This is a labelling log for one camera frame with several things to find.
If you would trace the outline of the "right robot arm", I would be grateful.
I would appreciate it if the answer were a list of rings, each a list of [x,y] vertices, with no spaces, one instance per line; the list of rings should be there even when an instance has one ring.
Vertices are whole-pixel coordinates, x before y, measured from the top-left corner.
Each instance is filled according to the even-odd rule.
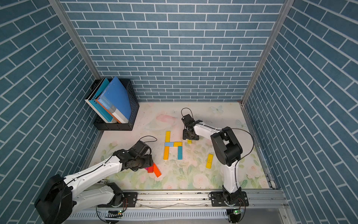
[[[247,195],[242,191],[238,181],[237,165],[241,160],[243,148],[233,129],[208,126],[202,120],[194,120],[187,114],[182,117],[184,124],[183,139],[197,141],[201,136],[212,141],[215,155],[223,165],[222,198],[229,206],[248,206]]]

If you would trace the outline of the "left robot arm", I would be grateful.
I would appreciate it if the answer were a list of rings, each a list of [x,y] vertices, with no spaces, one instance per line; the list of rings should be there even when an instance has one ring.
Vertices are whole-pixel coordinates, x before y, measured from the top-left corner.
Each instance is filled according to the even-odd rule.
[[[49,178],[34,206],[45,224],[61,224],[71,215],[93,206],[125,211],[135,206],[137,194],[124,193],[115,183],[89,189],[104,178],[130,169],[138,171],[153,165],[151,148],[137,141],[130,149],[115,151],[108,159],[65,177]]]

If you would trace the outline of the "small yellow short block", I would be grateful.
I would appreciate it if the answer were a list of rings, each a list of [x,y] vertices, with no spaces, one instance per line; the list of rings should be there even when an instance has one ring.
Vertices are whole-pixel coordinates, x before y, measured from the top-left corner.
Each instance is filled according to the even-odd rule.
[[[182,145],[183,145],[182,142],[174,142],[174,143],[173,143],[173,146],[174,146],[174,147],[181,147]]]

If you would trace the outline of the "light blue short block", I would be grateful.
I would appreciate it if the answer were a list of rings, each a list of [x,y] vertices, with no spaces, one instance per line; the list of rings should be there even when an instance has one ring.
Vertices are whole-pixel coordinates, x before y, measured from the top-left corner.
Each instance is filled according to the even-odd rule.
[[[174,147],[173,142],[165,142],[165,147]]]

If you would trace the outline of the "orange-yellow long block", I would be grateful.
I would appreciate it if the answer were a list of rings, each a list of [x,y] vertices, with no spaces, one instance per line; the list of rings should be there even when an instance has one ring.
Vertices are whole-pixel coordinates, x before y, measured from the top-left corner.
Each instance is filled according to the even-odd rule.
[[[168,158],[169,158],[169,147],[165,146],[163,159],[168,160]]]

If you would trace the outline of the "bright yellow long block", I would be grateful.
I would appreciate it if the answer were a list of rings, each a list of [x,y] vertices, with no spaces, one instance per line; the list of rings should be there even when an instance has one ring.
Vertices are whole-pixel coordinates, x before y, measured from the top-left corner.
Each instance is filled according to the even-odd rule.
[[[207,162],[206,162],[206,168],[207,168],[207,169],[211,169],[212,163],[213,163],[213,155],[212,155],[212,154],[208,154]]]

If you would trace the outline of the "teal long block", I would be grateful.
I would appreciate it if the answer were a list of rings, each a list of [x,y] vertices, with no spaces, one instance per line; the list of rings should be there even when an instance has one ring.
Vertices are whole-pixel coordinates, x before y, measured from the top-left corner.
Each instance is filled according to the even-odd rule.
[[[178,160],[182,160],[183,159],[183,148],[182,146],[178,147]]]

